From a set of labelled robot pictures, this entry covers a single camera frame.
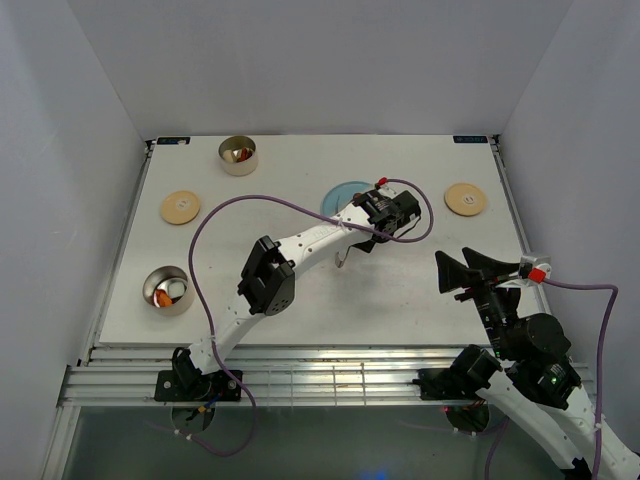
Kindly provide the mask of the ceramic food plate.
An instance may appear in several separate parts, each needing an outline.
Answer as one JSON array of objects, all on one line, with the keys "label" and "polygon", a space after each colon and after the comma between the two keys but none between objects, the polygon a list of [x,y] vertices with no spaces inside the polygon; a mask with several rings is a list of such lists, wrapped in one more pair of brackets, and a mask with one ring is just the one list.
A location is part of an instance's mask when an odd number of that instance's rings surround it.
[{"label": "ceramic food plate", "polygon": [[364,193],[372,188],[372,184],[364,181],[348,181],[338,184],[323,198],[320,213],[332,217],[342,211],[353,200],[355,194]]}]

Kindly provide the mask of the steel tongs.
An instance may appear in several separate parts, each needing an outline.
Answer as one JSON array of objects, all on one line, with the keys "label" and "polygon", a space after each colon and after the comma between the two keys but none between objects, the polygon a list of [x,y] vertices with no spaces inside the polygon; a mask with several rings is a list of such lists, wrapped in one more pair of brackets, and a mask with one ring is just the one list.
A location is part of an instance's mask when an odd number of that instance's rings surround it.
[{"label": "steel tongs", "polygon": [[348,255],[349,255],[349,251],[350,251],[350,248],[347,247],[344,250],[338,251],[334,255],[334,264],[335,264],[335,266],[337,268],[342,268],[345,265],[346,260],[347,260]]}]

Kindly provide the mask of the red sausage piece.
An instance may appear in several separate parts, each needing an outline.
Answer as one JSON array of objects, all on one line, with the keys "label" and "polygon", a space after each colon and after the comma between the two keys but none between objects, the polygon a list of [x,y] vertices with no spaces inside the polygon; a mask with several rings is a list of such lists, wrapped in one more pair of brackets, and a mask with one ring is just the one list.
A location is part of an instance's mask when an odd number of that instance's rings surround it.
[{"label": "red sausage piece", "polygon": [[240,150],[240,153],[237,156],[237,161],[238,162],[244,162],[246,161],[248,158],[250,158],[252,155],[251,150],[248,148],[242,148]]}]

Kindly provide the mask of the rice ball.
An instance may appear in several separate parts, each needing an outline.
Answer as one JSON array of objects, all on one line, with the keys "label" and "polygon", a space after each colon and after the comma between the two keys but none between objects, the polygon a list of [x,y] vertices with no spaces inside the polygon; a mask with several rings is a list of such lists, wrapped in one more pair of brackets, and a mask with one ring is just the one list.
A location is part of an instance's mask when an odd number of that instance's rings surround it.
[{"label": "rice ball", "polygon": [[225,162],[230,163],[230,164],[234,164],[234,163],[236,163],[236,162],[237,162],[236,155],[235,155],[234,151],[233,151],[233,150],[231,150],[231,149],[225,150],[225,151],[222,153],[222,159],[223,159]]}]

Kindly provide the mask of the seaweed rice block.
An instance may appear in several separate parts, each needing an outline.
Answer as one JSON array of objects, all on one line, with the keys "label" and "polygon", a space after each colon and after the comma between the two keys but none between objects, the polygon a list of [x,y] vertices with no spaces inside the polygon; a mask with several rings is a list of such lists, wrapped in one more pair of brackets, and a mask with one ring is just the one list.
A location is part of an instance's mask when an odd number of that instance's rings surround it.
[{"label": "seaweed rice block", "polygon": [[172,299],[178,299],[185,294],[186,286],[182,282],[172,282],[166,287],[166,291]]}]

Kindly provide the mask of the orange carrot slice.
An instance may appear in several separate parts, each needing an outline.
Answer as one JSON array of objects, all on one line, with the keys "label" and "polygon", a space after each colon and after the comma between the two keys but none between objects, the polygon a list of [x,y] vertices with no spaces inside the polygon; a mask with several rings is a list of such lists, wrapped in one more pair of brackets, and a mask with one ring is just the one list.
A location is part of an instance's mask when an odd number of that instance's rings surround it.
[{"label": "orange carrot slice", "polygon": [[173,305],[172,298],[164,290],[156,290],[154,302],[159,308],[167,308]]}]

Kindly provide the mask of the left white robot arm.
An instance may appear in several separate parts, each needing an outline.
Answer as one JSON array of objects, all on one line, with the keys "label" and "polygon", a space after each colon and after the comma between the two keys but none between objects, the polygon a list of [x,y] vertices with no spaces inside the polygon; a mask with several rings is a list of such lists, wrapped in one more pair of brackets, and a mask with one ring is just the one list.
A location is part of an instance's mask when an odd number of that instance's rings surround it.
[{"label": "left white robot arm", "polygon": [[379,243],[406,243],[406,238],[395,233],[421,217],[419,201],[410,192],[394,193],[380,185],[358,194],[330,217],[266,195],[236,197],[216,209],[244,200],[279,203],[320,223],[290,237],[273,240],[263,236],[255,242],[241,269],[236,294],[224,311],[221,332],[216,331],[210,308],[204,308],[210,334],[186,349],[178,349],[172,359],[177,386],[190,399],[201,399],[210,392],[211,374],[222,367],[252,328],[292,305],[296,281],[305,272],[351,248],[369,253]]}]

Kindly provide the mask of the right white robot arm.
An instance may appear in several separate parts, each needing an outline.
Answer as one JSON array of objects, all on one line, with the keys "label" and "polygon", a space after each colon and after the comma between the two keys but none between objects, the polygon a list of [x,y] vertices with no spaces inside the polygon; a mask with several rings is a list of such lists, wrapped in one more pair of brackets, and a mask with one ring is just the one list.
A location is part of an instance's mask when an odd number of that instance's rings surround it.
[{"label": "right white robot arm", "polygon": [[567,479],[636,479],[639,456],[606,423],[571,363],[570,340],[549,313],[518,313],[523,289],[547,283],[547,256],[499,261],[471,248],[435,254],[438,287],[473,302],[489,347],[466,346],[445,369],[418,370],[423,400],[484,400],[527,432]]}]

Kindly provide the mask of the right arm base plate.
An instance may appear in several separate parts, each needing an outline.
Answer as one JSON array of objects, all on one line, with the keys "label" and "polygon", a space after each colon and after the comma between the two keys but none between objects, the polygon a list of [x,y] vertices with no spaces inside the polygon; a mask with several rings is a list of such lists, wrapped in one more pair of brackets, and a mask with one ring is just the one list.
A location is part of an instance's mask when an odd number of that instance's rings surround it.
[{"label": "right arm base plate", "polygon": [[489,374],[460,371],[453,368],[423,368],[416,372],[412,384],[419,388],[421,400],[478,400],[477,391],[491,386]]}]

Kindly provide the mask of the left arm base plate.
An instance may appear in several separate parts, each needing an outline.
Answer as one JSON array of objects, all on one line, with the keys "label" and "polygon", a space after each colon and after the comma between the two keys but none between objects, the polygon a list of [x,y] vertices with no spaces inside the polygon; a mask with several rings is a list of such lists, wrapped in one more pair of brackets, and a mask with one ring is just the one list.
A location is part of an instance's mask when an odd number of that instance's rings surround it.
[{"label": "left arm base plate", "polygon": [[156,402],[200,402],[217,399],[223,402],[237,402],[241,398],[241,388],[237,380],[232,380],[225,372],[200,375],[191,383],[183,382],[173,370],[163,370],[157,375],[153,399]]}]

